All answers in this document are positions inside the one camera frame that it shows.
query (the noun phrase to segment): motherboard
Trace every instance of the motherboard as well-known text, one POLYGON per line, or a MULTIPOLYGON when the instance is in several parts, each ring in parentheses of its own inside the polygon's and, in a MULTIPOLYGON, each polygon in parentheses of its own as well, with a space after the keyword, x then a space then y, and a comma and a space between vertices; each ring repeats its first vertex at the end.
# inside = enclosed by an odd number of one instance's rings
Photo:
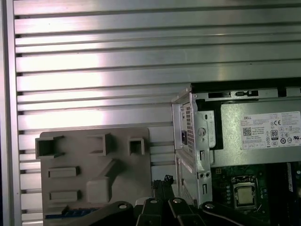
POLYGON ((213 200, 269 223, 265 165, 212 169, 213 200))

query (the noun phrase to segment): screw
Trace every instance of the screw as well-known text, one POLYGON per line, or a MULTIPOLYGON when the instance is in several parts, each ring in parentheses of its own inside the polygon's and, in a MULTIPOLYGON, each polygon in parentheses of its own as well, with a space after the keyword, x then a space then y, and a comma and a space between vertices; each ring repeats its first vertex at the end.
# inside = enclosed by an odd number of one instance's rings
POLYGON ((211 204, 211 203, 208 203, 208 204, 205 205, 205 207, 206 207, 207 209, 213 209, 213 208, 214 208, 214 205, 211 204))
POLYGON ((180 202, 182 202, 181 199, 174 199, 174 203, 180 203, 180 202))
POLYGON ((127 208, 127 205, 122 204, 122 205, 119 206, 119 208, 120 208, 120 209, 126 209, 126 208, 127 208))
POLYGON ((198 129, 198 135, 203 137, 206 134, 206 130, 204 128, 199 128, 198 129))

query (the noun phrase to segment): metal sheet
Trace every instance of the metal sheet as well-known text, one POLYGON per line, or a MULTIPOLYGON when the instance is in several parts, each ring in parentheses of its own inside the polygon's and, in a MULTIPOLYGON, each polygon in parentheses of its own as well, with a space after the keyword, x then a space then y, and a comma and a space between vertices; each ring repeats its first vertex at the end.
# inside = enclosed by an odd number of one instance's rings
POLYGON ((244 42, 250 40, 250 38, 255 38, 257 40, 261 38, 262 40, 268 39, 286 39, 291 37, 294 40, 299 37, 299 32, 301 32, 301 26, 297 24, 292 25, 276 25, 269 24, 263 26, 238 26, 238 27, 201 27, 201 28, 178 28, 176 30, 146 30, 146 31, 119 31, 119 32, 102 32, 97 34, 67 34, 67 35, 43 35, 34 37, 22 37, 16 38, 17 51, 22 49, 19 47, 30 47, 30 45, 50 45, 50 44, 71 44, 71 43, 91 43, 91 42, 101 42, 103 45, 106 42, 120 41, 127 43, 125 41, 137 41, 142 42, 145 40, 152 39, 165 39, 173 40, 174 38, 185 38, 190 40, 191 38, 200 38, 200 43, 221 43, 221 42, 244 42))
POLYGON ((16 59, 17 72, 124 66, 204 64, 235 61, 288 60, 301 57, 301 44, 245 44, 160 49, 119 53, 29 56, 16 59))
POLYGON ((222 105, 224 149, 214 151, 213 167, 301 161, 300 148, 297 146, 242 150, 240 134, 243 115, 300 111, 300 105, 301 100, 222 105))
POLYGON ((250 36, 216 36, 216 37, 185 37, 175 39, 164 38, 158 40, 135 40, 135 41, 112 41, 99 43, 80 43, 63 45, 37 45, 16 47, 16 53, 41 53, 56 51, 75 50, 111 50, 118 48, 141 48, 141 47, 167 47, 167 46, 190 46, 190 45, 212 45, 229 43, 257 43, 275 41, 298 41, 300 34, 280 34, 280 35, 250 35, 250 36))
POLYGON ((106 99, 118 97, 146 97, 161 95, 176 95, 179 90, 185 88, 188 84, 156 85, 156 86, 138 86, 123 88, 97 88, 95 90, 73 90, 67 92, 36 92, 18 96, 18 103, 35 103, 45 101, 62 100, 84 100, 84 99, 106 99))
POLYGON ((22 226, 43 226, 43 221, 42 220, 37 220, 37 221, 25 221, 22 223, 22 226))
POLYGON ((52 13, 76 13, 96 11, 123 11, 140 9, 169 9, 169 8, 199 8, 199 7, 232 7, 254 5, 288 5, 300 3, 297 0, 265 0, 254 2, 227 1, 227 0, 15 0, 15 15, 28 14, 52 14, 52 13))
POLYGON ((22 194, 21 201, 23 210, 42 209, 42 193, 22 194))
POLYGON ((172 95, 160 97, 130 97, 116 98, 106 100, 87 100, 87 101, 66 101, 50 102, 37 104, 18 105, 19 111, 36 111, 36 110, 54 110, 54 109, 72 109, 72 108, 91 108, 91 107, 118 107, 125 105, 147 105, 147 104, 166 104, 170 103, 172 95))
POLYGON ((3 225, 21 225, 13 1, 0 2, 0 138, 3 225))
POLYGON ((40 170, 41 163, 40 161, 32 161, 32 162, 22 162, 20 163, 20 170, 40 170))
POLYGON ((28 173, 20 175, 21 190, 41 189, 41 174, 28 173))
POLYGON ((15 20, 16 34, 299 22, 300 8, 158 12, 15 20))
POLYGON ((118 110, 82 110, 19 115, 19 129, 58 129, 72 127, 129 126, 138 123, 172 122, 171 107, 145 107, 118 110))
POLYGON ((23 221, 41 220, 41 219, 43 219, 43 213, 24 213, 24 214, 22 214, 23 221))
MULTIPOLYGON (((156 97, 178 93, 188 82, 300 76, 300 45, 292 42, 300 40, 299 0, 14 4, 16 15, 26 15, 16 18, 16 34, 26 34, 16 38, 22 53, 17 143, 20 169, 30 172, 22 174, 25 193, 39 189, 31 177, 39 174, 34 139, 43 131, 147 126, 152 176, 163 179, 175 175, 172 114, 156 97), (72 111, 59 110, 63 105, 72 111)), ((40 212, 39 196, 22 194, 22 209, 40 212)), ((41 218, 23 220, 42 224, 41 218)))
POLYGON ((55 90, 198 81, 271 79, 299 77, 299 71, 301 71, 300 61, 294 60, 108 72, 58 72, 17 77, 17 87, 18 90, 55 90))
POLYGON ((153 166, 151 168, 151 177, 153 180, 164 180, 165 175, 172 175, 176 179, 174 163, 165 166, 153 166))

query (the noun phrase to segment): barcode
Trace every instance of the barcode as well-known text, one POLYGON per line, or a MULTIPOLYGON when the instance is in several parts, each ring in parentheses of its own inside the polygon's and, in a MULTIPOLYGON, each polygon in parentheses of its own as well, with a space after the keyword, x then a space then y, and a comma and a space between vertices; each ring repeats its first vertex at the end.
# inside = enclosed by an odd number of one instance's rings
POLYGON ((251 136, 252 135, 252 129, 251 129, 251 127, 243 128, 243 133, 244 133, 244 136, 251 136))

